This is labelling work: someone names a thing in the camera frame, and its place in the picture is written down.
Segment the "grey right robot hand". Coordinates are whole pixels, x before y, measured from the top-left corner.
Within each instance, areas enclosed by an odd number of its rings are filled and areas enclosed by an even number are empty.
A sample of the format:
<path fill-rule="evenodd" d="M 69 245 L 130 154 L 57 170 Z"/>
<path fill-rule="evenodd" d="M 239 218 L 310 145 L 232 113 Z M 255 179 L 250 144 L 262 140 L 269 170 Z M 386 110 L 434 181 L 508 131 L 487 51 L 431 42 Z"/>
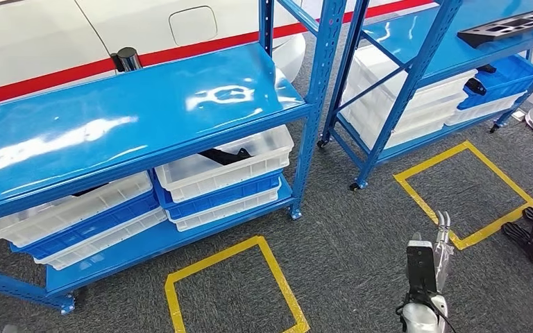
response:
<path fill-rule="evenodd" d="M 448 264 L 454 247 L 449 244 L 451 219 L 447 212 L 437 211 L 438 233 L 433 245 L 437 292 L 441 293 L 448 277 Z"/>

